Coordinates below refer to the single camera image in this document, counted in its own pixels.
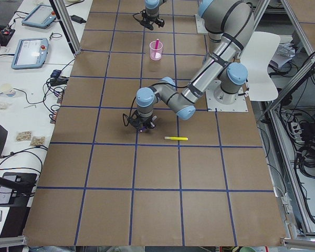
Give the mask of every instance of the power strip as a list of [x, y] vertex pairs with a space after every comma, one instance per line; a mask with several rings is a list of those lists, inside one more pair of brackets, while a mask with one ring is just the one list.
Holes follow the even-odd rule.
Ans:
[[304, 140], [302, 140], [302, 129], [299, 123], [290, 122], [291, 133], [293, 134], [293, 138], [295, 142], [304, 144]]

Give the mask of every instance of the cardboard floor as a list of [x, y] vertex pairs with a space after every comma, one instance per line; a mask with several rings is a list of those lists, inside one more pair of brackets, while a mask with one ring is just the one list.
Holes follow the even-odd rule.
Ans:
[[24, 230], [29, 245], [279, 245], [285, 230], [250, 104], [248, 113], [207, 112], [203, 98], [181, 121], [159, 103], [156, 129], [123, 125], [140, 87], [164, 76], [184, 86], [206, 54], [197, 1], [168, 1], [154, 31], [132, 17], [143, 8], [92, 5]]

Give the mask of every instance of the gray robot arm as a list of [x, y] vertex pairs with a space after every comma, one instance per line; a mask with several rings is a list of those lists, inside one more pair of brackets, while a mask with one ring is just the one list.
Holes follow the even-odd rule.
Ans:
[[169, 77], [158, 83], [137, 91], [137, 111], [125, 116], [128, 123], [137, 130], [153, 128], [153, 105], [160, 100], [165, 102], [182, 120], [189, 119], [195, 112], [194, 104], [204, 95], [212, 81], [222, 80], [216, 92], [220, 102], [229, 104], [245, 83], [247, 70], [242, 64], [229, 61], [242, 51], [248, 43], [254, 26], [254, 17], [250, 7], [238, 0], [204, 0], [198, 9], [205, 21], [209, 35], [218, 35], [219, 39], [209, 58], [190, 80], [181, 93], [175, 89], [175, 83]]

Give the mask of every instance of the yellow highlighter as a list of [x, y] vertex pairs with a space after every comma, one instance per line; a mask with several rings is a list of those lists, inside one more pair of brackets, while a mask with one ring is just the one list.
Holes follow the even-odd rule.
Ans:
[[188, 138], [183, 138], [183, 137], [176, 137], [176, 136], [165, 136], [164, 137], [166, 140], [179, 140], [179, 141], [188, 141]]

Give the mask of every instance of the white table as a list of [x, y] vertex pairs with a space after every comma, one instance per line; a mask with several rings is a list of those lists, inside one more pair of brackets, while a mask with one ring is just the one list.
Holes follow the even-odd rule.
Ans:
[[[67, 8], [68, 13], [70, 15], [75, 14], [87, 20], [92, 1], [93, 0], [85, 0], [83, 3], [70, 6]], [[31, 0], [25, 0], [22, 2], [18, 10], [29, 13], [35, 7], [36, 5], [34, 5]], [[81, 40], [85, 24], [73, 22], [73, 27], [75, 28], [78, 39]], [[16, 50], [18, 41], [22, 38], [45, 37], [49, 39], [51, 33], [60, 33], [63, 35], [60, 39], [52, 39], [49, 41], [49, 52], [46, 62], [39, 69], [13, 70], [10, 67], [13, 57], [0, 57], [0, 86], [3, 83], [10, 83], [14, 88], [24, 90], [27, 93], [30, 102], [41, 101], [44, 96], [43, 84], [50, 77], [52, 71], [54, 69], [62, 69], [67, 63], [74, 59], [74, 56], [71, 53], [59, 23], [52, 23], [47, 29], [39, 29], [22, 26], [21, 19], [17, 19], [16, 24], [13, 25], [12, 28], [16, 30], [15, 34], [10, 40], [8, 47], [2, 47], [0, 49], [0, 54], [13, 54]], [[73, 64], [74, 62], [67, 66], [61, 75], [70, 76]], [[50, 107], [51, 105], [56, 104], [56, 101], [57, 98], [53, 94], [50, 94], [47, 96], [45, 103]], [[31, 106], [27, 103], [25, 94], [20, 91], [17, 91], [14, 97], [6, 97], [4, 94], [0, 95], [0, 102], [9, 104], [6, 110], [0, 110], [0, 124], [8, 131], [3, 155], [9, 154], [11, 151], [16, 152], [30, 147], [29, 141], [15, 141], [16, 132], [19, 131], [30, 130], [35, 136], [45, 136], [45, 145], [49, 145], [54, 130], [54, 124], [49, 123], [49, 111], [42, 103]], [[46, 157], [45, 150], [33, 149], [32, 152], [37, 154], [37, 156], [44, 161]], [[9, 158], [0, 166], [1, 169], [10, 167], [30, 167], [40, 170], [40, 162], [31, 154], [21, 153]], [[32, 172], [26, 169], [11, 171]], [[28, 206], [31, 206], [32, 201], [33, 198], [30, 198]], [[0, 210], [2, 210], [2, 221], [0, 222], [1, 234], [9, 207], [0, 207]]]
[[[53, 69], [61, 69], [62, 65], [44, 65], [39, 69], [26, 69], [26, 70], [13, 70], [10, 69], [9, 62], [0, 62], [1, 69], [9, 69], [5, 73], [5, 80], [0, 77], [0, 85], [5, 81], [11, 83], [14, 88], [24, 90], [28, 94], [28, 100], [30, 102], [38, 102], [43, 98], [42, 86], [43, 83], [49, 78]], [[63, 71], [63, 75], [69, 76], [72, 66], [68, 66]], [[57, 98], [51, 94], [46, 99], [47, 106], [56, 104]], [[45, 136], [48, 146], [51, 135], [54, 130], [54, 124], [50, 124], [48, 117], [49, 111], [45, 106], [40, 103], [35, 106], [31, 106], [26, 102], [25, 95], [19, 91], [13, 97], [7, 97], [4, 94], [0, 95], [0, 102], [9, 103], [10, 106], [6, 110], [0, 110], [0, 124], [8, 131], [7, 141], [4, 147], [3, 155], [9, 154], [11, 151], [19, 151], [26, 149], [30, 144], [30, 141], [16, 142], [17, 131], [31, 130], [33, 135]], [[41, 149], [31, 150], [37, 154], [42, 161], [46, 157], [46, 151]], [[0, 168], [11, 167], [30, 167], [40, 170], [40, 162], [29, 153], [21, 153], [15, 157], [7, 159]], [[30, 173], [30, 170], [11, 170], [0, 171], [0, 176], [5, 172], [26, 172]], [[31, 206], [32, 198], [29, 200], [28, 206]], [[0, 233], [4, 226], [6, 216], [8, 214], [9, 207], [0, 207], [2, 210], [2, 221], [0, 222]]]
[[[92, 1], [93, 0], [85, 0], [83, 3], [68, 7], [67, 10], [69, 15], [77, 15], [87, 20]], [[49, 1], [44, 1], [44, 4], [50, 5]], [[36, 5], [33, 4], [31, 0], [26, 0], [22, 2], [18, 11], [30, 13], [35, 7]], [[14, 18], [18, 17], [17, 14], [14, 15], [10, 24], [13, 23]], [[45, 61], [46, 64], [66, 65], [73, 60], [74, 56], [70, 50], [59, 22], [53, 22], [48, 28], [40, 29], [36, 27], [23, 26], [21, 21], [21, 18], [17, 19], [16, 23], [12, 26], [12, 29], [15, 29], [15, 33], [9, 41], [7, 47], [2, 47], [0, 49], [0, 54], [14, 54], [17, 44], [22, 38], [47, 38], [49, 41], [49, 51]], [[78, 24], [76, 22], [72, 22], [72, 24], [78, 39], [81, 40], [85, 23]], [[53, 38], [52, 40], [49, 40], [51, 33], [60, 33], [62, 34], [62, 37], [59, 39]], [[12, 62], [12, 57], [0, 57], [0, 61]]]

